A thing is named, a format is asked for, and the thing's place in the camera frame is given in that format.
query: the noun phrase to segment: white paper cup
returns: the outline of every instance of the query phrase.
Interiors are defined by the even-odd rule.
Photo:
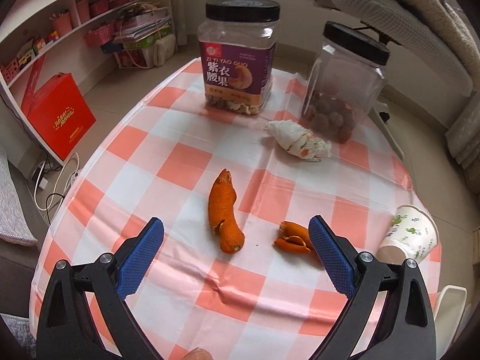
[[[432,218],[418,207],[406,204],[397,208],[376,258],[397,265],[405,259],[420,263],[437,243],[438,230]]]

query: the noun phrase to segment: checkered tablecloth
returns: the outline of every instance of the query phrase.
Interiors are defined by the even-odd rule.
[[[385,137],[367,119],[332,157],[311,163],[281,149],[266,121],[297,120],[305,82],[275,70],[270,100],[248,117],[205,108],[201,65],[191,61],[152,90],[114,128],[69,191],[46,236],[32,283],[36,333],[54,264],[93,262],[115,252],[156,216],[165,240],[138,291],[133,315],[165,359],[195,347],[215,360],[308,359],[342,310],[313,256],[272,247],[284,220],[307,226],[322,215],[357,250],[376,252],[396,207],[425,209]],[[207,221],[213,181],[230,170],[243,249],[223,254]],[[440,245],[420,264],[429,294],[440,274]],[[106,347],[115,351],[98,304],[90,308]],[[366,348],[382,298],[357,351]]]

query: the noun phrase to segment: cardboard box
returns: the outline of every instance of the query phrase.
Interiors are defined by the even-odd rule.
[[[62,160],[95,123],[70,73],[53,76],[23,103],[27,119]]]
[[[40,53],[40,50],[43,49],[47,44],[45,43],[45,39],[43,38],[39,38],[39,39],[36,39],[34,42],[33,42],[33,50],[35,51],[35,54],[39,54]]]

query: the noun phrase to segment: white cable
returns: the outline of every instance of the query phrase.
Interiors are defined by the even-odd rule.
[[[75,171],[73,171],[67,178],[67,181],[65,183],[65,187],[63,189],[63,194],[62,195],[65,195],[65,192],[68,190],[68,186],[69,186],[69,183],[70,183],[70,179],[72,177],[72,175],[74,175],[76,172],[78,172],[78,169],[80,168],[80,158],[78,157],[78,153],[77,152],[73,152],[70,157],[68,157],[67,161],[65,162],[63,168],[61,169],[60,171],[60,174],[58,175],[57,177],[57,181],[55,182],[55,186],[53,187],[53,192],[52,193],[56,193],[57,191],[57,186],[58,186],[58,183],[60,181],[60,178],[62,177],[62,174],[63,174],[63,171],[65,170],[65,168],[67,167],[68,163],[73,159],[73,157],[76,157],[76,161],[77,161],[77,167],[75,168]],[[42,171],[45,169],[45,164],[46,164],[46,161],[42,162],[42,167],[40,168],[40,173],[38,174],[38,178],[37,178],[37,182],[35,183],[35,190],[34,190],[34,202],[35,202],[35,205],[37,206],[37,208],[40,210],[40,211],[48,211],[52,208],[52,205],[53,205],[53,198],[55,197],[55,195],[51,196],[50,197],[50,202],[46,202],[45,204],[45,208],[42,208],[38,205],[37,203],[37,189],[38,189],[38,184],[40,183],[40,179],[41,179],[41,175],[42,175]]]

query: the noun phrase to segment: jar of dried fruit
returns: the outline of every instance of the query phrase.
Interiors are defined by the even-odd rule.
[[[390,52],[371,37],[331,21],[323,37],[308,80],[302,122],[325,138],[346,143],[383,88]]]
[[[256,115],[272,88],[280,4],[209,0],[198,28],[207,104]]]

